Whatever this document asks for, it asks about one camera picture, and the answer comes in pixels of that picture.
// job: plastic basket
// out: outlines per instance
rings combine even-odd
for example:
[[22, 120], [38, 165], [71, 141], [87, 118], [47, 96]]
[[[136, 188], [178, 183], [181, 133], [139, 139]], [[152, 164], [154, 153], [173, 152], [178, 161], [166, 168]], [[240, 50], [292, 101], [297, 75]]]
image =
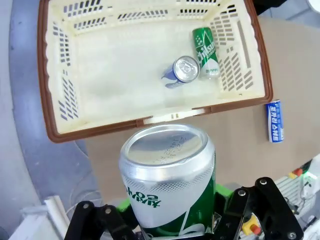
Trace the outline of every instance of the plastic basket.
[[[168, 89], [165, 69], [195, 56], [209, 26], [221, 77]], [[65, 142], [270, 102], [251, 0], [41, 0], [38, 71], [47, 134]]]

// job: blue and silver can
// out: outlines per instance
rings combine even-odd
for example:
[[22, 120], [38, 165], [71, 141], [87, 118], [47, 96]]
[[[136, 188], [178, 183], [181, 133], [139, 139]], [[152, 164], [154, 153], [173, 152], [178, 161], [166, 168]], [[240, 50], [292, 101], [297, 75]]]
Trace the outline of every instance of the blue and silver can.
[[266, 105], [268, 119], [269, 142], [280, 143], [284, 140], [284, 121], [280, 100], [275, 100]]
[[173, 89], [183, 84], [191, 83], [200, 73], [199, 63], [191, 56], [181, 56], [165, 71], [161, 79], [165, 79], [165, 86]]

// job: can lid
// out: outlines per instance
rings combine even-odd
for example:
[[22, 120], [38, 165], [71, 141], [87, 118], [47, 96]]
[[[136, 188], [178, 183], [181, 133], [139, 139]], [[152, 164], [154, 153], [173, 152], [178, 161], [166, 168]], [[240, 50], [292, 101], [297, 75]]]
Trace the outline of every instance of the can lid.
[[124, 154], [137, 164], [168, 165], [196, 155], [207, 141], [206, 134], [188, 125], [159, 125], [135, 134], [124, 146]]
[[163, 124], [137, 132], [122, 146], [122, 176], [139, 181], [163, 182], [193, 178], [214, 166], [215, 147], [199, 128]]
[[182, 82], [190, 83], [199, 76], [200, 66], [193, 57], [182, 56], [174, 62], [173, 72]]

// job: green soda can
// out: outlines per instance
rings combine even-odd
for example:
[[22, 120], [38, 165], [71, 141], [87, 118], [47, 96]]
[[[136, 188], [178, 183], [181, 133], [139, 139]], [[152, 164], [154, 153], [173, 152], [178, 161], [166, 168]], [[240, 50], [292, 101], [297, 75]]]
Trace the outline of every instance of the green soda can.
[[133, 135], [119, 169], [146, 240], [211, 233], [215, 146], [191, 125], [164, 124]]
[[201, 68], [200, 74], [208, 79], [217, 78], [220, 68], [214, 45], [214, 37], [209, 27], [201, 27], [192, 31], [197, 59]]

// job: brown cardboard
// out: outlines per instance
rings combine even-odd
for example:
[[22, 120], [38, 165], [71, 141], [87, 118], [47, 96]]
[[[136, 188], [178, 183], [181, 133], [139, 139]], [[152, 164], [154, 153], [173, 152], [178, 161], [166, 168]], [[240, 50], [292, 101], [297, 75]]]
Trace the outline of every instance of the brown cardboard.
[[[216, 147], [216, 181], [252, 186], [259, 177], [274, 180], [320, 153], [320, 31], [291, 22], [260, 18], [274, 99], [282, 102], [284, 142], [270, 143], [265, 106], [190, 117], [175, 123], [205, 130]], [[86, 140], [88, 154], [108, 202], [125, 197], [118, 170], [123, 143], [139, 129]]]

